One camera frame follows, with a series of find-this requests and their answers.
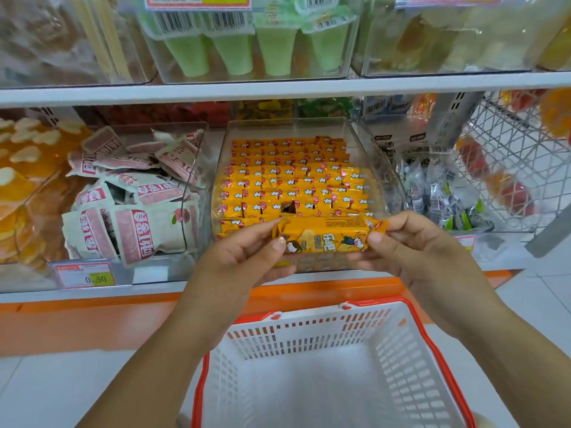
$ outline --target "orange plastic package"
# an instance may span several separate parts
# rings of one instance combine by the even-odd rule
[[[387,226],[388,221],[363,216],[292,216],[282,219],[272,236],[287,240],[286,253],[359,252],[369,247],[371,231],[385,233]]]

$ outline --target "yellow price area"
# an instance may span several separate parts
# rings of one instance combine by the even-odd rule
[[[215,4],[217,6],[249,6],[250,0],[202,0],[204,4]]]
[[[94,287],[111,287],[115,285],[111,272],[90,273],[89,279]]]

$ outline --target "forearm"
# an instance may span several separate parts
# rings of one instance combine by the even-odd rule
[[[125,364],[77,427],[174,426],[206,353],[192,329],[192,323],[181,325],[170,316]]]
[[[486,312],[461,341],[521,428],[569,423],[571,360],[530,324],[505,307]]]

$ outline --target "person's right hand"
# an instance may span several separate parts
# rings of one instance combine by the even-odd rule
[[[478,263],[445,230],[410,211],[388,221],[386,234],[369,235],[370,250],[349,254],[358,269],[400,278],[432,320],[456,338],[506,309]]]

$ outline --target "red basket rim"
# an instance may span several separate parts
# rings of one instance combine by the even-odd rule
[[[432,342],[430,336],[426,332],[424,328],[424,324],[420,321],[420,317],[416,312],[414,305],[410,302],[409,299],[404,297],[385,297],[385,298],[378,298],[378,299],[370,299],[370,300],[360,300],[360,301],[347,301],[346,303],[350,303],[351,305],[355,306],[373,306],[373,305],[383,305],[385,303],[393,303],[393,302],[404,302],[407,304],[408,309],[410,309],[410,314],[412,314],[412,318],[414,318],[416,326],[423,337],[424,341],[428,345],[428,347],[432,350],[432,354],[438,363],[438,366],[444,376],[446,384],[450,389],[456,404],[460,408],[462,415],[464,416],[464,421],[466,422],[466,426],[468,428],[477,428],[474,416],[452,374],[452,371],[448,367],[444,356],[440,352],[439,348]],[[257,322],[261,321],[271,314],[275,313],[275,311],[270,311],[265,314],[253,315],[253,316],[246,316],[240,317],[238,320],[234,322],[234,324],[242,324],[242,323],[249,323],[249,322]],[[210,353],[204,356],[202,361],[202,373],[200,374],[200,378],[198,380],[198,384],[196,385],[196,392],[194,394],[194,404],[192,406],[192,419],[190,428],[202,428],[202,409],[204,403],[204,385],[206,384],[206,378],[208,377],[208,369],[210,367]]]

